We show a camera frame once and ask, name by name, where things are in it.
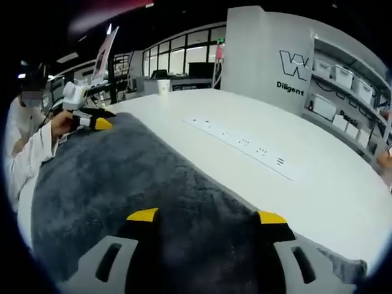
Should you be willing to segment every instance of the ceiling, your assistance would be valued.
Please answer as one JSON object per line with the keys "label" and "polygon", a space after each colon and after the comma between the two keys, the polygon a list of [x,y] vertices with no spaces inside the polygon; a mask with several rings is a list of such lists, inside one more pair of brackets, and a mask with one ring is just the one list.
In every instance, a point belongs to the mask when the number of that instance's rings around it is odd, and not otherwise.
{"label": "ceiling", "polygon": [[[56,74],[73,65],[94,59],[106,36],[108,24],[119,25],[120,30],[113,44],[115,53],[142,50],[181,31],[225,21],[227,9],[234,6],[261,5],[266,11],[284,12],[327,23],[356,38],[392,66],[391,49],[388,48],[391,23],[387,2],[377,3],[360,0],[155,0],[150,8],[135,9],[97,25],[87,32],[70,34],[71,21],[88,9],[92,3],[105,4],[108,9],[115,2],[138,2],[142,0],[52,0],[29,1],[18,8],[17,46],[18,56],[27,60],[44,61],[51,65],[50,73]],[[57,59],[76,51],[79,58],[59,64]]]}

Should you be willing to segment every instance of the desk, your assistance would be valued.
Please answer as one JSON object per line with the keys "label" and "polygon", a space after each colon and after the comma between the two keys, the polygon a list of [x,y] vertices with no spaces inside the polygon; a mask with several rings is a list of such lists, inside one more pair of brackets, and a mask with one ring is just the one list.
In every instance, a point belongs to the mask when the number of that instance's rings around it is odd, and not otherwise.
{"label": "desk", "polygon": [[[392,231],[392,197],[371,166],[328,132],[272,105],[214,89],[150,95],[109,108],[133,114],[248,207],[280,214],[295,232],[346,258],[365,260],[369,272],[377,264]],[[196,116],[279,146],[306,169],[289,180],[184,122]],[[27,241],[34,181],[24,187],[18,211]]]}

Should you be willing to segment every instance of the shelf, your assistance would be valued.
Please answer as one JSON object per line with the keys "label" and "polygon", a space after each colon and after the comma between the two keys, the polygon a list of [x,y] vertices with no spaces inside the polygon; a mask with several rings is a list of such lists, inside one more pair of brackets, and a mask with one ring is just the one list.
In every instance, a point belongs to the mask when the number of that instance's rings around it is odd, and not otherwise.
{"label": "shelf", "polygon": [[368,79],[375,87],[379,88],[387,99],[391,99],[390,86],[379,73],[367,65],[362,59],[352,55],[340,46],[329,41],[319,39],[318,37],[314,39],[314,48],[321,53],[343,62],[349,67],[349,69],[357,71],[363,78]]}
{"label": "shelf", "polygon": [[377,118],[384,126],[386,126],[386,120],[383,118],[380,113],[377,113],[376,110],[369,104],[367,104],[364,100],[362,100],[358,94],[354,93],[351,89],[342,86],[341,84],[337,83],[336,81],[332,80],[331,78],[326,78],[319,73],[312,71],[312,77],[316,80],[319,80],[323,83],[328,84],[335,90],[344,93],[349,99],[354,100],[358,104],[360,104],[361,108],[364,108],[366,112],[370,113],[372,116]]}
{"label": "shelf", "polygon": [[352,137],[340,130],[338,127],[334,126],[329,120],[323,118],[317,113],[309,111],[306,108],[303,110],[301,117],[315,124],[316,126],[321,127],[323,130],[327,131],[331,135],[334,135],[340,141],[345,143],[348,147],[353,149],[356,153],[363,156],[367,162],[370,162],[372,160],[373,155],[370,153],[369,150],[363,148],[356,140],[354,140]]}

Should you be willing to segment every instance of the face mask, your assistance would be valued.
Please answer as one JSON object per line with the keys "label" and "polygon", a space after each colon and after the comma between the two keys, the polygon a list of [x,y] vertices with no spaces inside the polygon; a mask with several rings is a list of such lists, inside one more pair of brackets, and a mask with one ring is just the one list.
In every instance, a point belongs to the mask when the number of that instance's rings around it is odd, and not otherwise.
{"label": "face mask", "polygon": [[27,107],[38,107],[41,105],[40,100],[22,99],[22,101]]}
{"label": "face mask", "polygon": [[21,99],[27,107],[38,107],[42,103],[42,94],[40,92],[24,92]]}

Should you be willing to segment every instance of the outlet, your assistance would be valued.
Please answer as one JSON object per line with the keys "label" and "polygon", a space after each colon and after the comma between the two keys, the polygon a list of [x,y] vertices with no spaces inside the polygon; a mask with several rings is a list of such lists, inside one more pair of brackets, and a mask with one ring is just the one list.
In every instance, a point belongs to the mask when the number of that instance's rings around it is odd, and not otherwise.
{"label": "outlet", "polygon": [[233,130],[224,129],[210,119],[192,118],[184,119],[183,122],[240,150],[291,181],[295,181],[303,175],[302,165],[293,164],[294,161],[284,156],[285,153],[281,151],[279,146],[274,146],[270,142],[261,142],[259,138],[251,138]]}

